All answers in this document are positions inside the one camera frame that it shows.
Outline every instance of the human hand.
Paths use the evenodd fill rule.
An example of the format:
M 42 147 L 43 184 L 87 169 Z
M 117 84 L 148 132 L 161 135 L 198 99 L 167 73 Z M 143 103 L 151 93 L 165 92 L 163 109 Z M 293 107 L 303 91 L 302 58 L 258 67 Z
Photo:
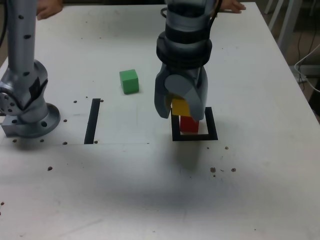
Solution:
M 222 0 L 221 10 L 231 10 L 233 13 L 240 14 L 241 10 L 246 10 L 245 5 L 237 2 L 237 0 Z
M 38 20 L 47 19 L 62 11 L 63 0 L 38 0 L 36 8 L 36 18 Z

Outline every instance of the yellow cube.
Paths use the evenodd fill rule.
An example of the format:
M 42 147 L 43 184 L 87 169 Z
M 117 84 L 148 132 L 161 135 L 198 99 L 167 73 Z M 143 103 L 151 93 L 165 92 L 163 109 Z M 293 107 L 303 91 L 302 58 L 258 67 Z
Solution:
M 190 110 L 187 101 L 182 97 L 174 96 L 172 98 L 172 114 L 190 117 Z

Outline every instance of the black square outline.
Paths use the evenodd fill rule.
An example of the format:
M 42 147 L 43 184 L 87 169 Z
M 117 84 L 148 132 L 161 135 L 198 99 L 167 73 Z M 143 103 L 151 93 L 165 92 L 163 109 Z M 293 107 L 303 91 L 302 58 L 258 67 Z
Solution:
M 214 115 L 212 113 L 212 108 L 207 106 L 204 110 L 206 126 L 208 129 L 208 134 L 190 134 L 181 135 L 180 133 L 180 121 L 178 115 L 172 114 L 171 109 L 171 125 L 172 125 L 172 141 L 182 142 L 182 141 L 212 141 L 218 140 Z

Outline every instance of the green cube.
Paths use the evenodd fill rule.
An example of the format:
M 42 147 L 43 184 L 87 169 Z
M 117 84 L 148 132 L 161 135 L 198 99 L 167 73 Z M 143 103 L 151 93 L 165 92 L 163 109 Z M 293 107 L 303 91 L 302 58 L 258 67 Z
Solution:
M 120 72 L 121 87 L 124 94 L 134 94 L 139 92 L 139 80 L 136 70 Z

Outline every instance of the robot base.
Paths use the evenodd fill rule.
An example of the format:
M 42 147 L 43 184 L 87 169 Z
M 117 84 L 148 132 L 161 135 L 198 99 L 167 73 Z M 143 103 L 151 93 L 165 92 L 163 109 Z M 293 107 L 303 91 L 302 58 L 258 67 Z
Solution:
M 47 103 L 48 114 L 33 123 L 24 123 L 17 116 L 7 115 L 2 123 L 2 129 L 7 137 L 37 138 L 50 133 L 60 122 L 58 108 Z

